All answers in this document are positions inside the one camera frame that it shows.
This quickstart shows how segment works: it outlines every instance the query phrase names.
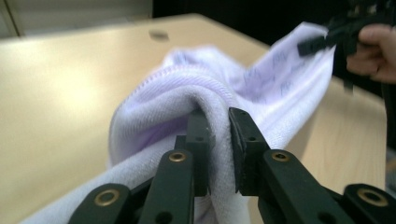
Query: brass screw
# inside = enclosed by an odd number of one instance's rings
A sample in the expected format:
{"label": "brass screw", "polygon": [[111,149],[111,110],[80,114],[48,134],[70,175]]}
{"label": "brass screw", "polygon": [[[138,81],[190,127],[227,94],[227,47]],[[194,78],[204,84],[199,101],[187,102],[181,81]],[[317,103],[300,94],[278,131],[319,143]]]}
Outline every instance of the brass screw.
{"label": "brass screw", "polygon": [[389,204],[384,195],[372,189],[358,189],[358,196],[365,202],[377,207],[385,207]]}
{"label": "brass screw", "polygon": [[120,192],[118,190],[107,189],[96,195],[94,202],[98,206],[105,207],[113,204],[119,197]]}
{"label": "brass screw", "polygon": [[186,155],[181,152],[174,152],[169,155],[169,160],[175,162],[184,161],[186,160],[186,158],[187,158]]}
{"label": "brass screw", "polygon": [[276,161],[288,161],[290,159],[288,155],[282,152],[274,152],[272,158]]}

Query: human hand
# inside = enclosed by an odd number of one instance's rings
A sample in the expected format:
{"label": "human hand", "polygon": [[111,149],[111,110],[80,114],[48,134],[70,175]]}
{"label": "human hand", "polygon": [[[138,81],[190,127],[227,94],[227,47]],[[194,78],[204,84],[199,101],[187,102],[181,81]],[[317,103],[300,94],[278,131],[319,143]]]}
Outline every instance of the human hand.
{"label": "human hand", "polygon": [[357,52],[346,58],[346,69],[384,83],[396,84],[396,30],[386,24],[371,24],[359,32]]}

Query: wooden table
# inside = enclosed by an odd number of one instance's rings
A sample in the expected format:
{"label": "wooden table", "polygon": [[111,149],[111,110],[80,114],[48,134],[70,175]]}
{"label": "wooden table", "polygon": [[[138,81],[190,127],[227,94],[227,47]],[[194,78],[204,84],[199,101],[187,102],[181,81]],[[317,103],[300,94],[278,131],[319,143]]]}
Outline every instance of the wooden table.
{"label": "wooden table", "polygon": [[[149,34],[161,32],[168,39]],[[0,41],[0,222],[17,222],[102,173],[119,103],[170,49],[206,44],[246,66],[268,50],[198,15]],[[321,184],[384,188],[379,99],[333,80],[305,126],[289,148]]]}

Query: black tool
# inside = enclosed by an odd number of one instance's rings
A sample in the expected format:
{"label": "black tool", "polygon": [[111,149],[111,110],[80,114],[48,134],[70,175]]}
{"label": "black tool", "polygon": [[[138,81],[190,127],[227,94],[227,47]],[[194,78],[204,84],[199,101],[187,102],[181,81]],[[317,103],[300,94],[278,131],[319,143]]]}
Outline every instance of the black tool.
{"label": "black tool", "polygon": [[345,55],[356,52],[359,31],[372,23],[395,24],[395,0],[349,0],[351,10],[344,15],[333,17],[326,36],[316,36],[300,44],[300,56],[315,54],[321,49],[344,43]]}
{"label": "black tool", "polygon": [[[235,189],[259,197],[265,224],[396,223],[396,200],[384,190],[349,185],[343,195],[323,188],[289,152],[269,148],[248,112],[230,108]],[[161,158],[157,174],[135,189],[94,189],[69,224],[193,222],[193,198],[209,193],[209,132],[202,111],[189,117],[186,136]]]}

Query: towel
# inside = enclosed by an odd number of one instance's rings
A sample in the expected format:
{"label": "towel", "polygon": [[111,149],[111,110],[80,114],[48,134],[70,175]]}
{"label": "towel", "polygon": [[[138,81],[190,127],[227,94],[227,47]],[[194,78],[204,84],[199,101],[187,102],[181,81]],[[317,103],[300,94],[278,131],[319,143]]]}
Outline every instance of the towel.
{"label": "towel", "polygon": [[195,223],[249,223],[248,197],[235,193],[228,108],[246,110],[271,148],[283,148],[318,106],[329,85],[333,49],[301,58],[297,44],[324,27],[302,23],[246,68],[214,46],[174,49],[115,111],[109,166],[22,223],[67,223],[85,196],[106,183],[133,189],[156,172],[162,154],[185,134],[187,116],[201,108],[211,139],[211,195],[195,198]]}

